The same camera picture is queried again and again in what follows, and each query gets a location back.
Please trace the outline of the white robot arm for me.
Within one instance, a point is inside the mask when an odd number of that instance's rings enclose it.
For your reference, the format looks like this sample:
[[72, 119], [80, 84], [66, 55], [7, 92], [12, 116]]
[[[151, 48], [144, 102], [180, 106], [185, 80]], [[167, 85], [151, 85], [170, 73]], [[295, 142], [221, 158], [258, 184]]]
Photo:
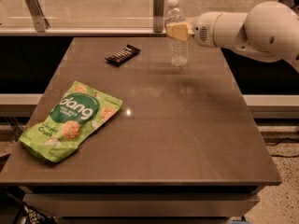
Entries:
[[255, 61], [283, 60], [299, 72], [299, 17], [284, 4], [263, 2], [248, 13], [207, 12], [169, 22], [166, 34], [201, 47], [229, 49]]

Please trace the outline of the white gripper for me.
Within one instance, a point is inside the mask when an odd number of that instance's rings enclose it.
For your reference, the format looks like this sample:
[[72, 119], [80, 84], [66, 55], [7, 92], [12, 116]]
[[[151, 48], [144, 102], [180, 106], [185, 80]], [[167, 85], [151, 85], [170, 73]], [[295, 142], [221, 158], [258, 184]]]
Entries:
[[207, 12], [188, 18], [188, 22], [171, 22], [165, 26], [166, 34], [180, 41], [188, 41], [192, 36], [202, 47], [215, 48], [214, 29], [221, 12]]

